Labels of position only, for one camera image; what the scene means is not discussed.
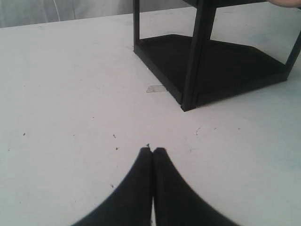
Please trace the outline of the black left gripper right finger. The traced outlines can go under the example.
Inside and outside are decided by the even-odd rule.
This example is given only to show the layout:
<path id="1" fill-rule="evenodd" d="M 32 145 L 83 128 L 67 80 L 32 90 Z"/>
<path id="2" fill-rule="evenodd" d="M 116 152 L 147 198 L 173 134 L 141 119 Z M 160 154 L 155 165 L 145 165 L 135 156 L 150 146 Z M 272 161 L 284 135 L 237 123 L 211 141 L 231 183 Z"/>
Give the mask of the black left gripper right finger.
<path id="1" fill-rule="evenodd" d="M 153 152 L 154 209 L 158 226 L 236 226 L 211 207 L 186 183 L 166 149 Z"/>

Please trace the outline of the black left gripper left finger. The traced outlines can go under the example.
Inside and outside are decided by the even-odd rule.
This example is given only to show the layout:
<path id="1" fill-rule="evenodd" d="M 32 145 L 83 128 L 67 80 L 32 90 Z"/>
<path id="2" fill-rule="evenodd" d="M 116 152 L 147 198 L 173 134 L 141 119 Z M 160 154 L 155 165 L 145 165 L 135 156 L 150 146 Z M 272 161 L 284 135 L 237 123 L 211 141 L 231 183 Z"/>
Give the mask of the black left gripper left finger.
<path id="1" fill-rule="evenodd" d="M 153 197 L 152 160 L 150 148 L 141 148 L 130 171 L 114 192 L 75 225 L 150 226 Z"/>

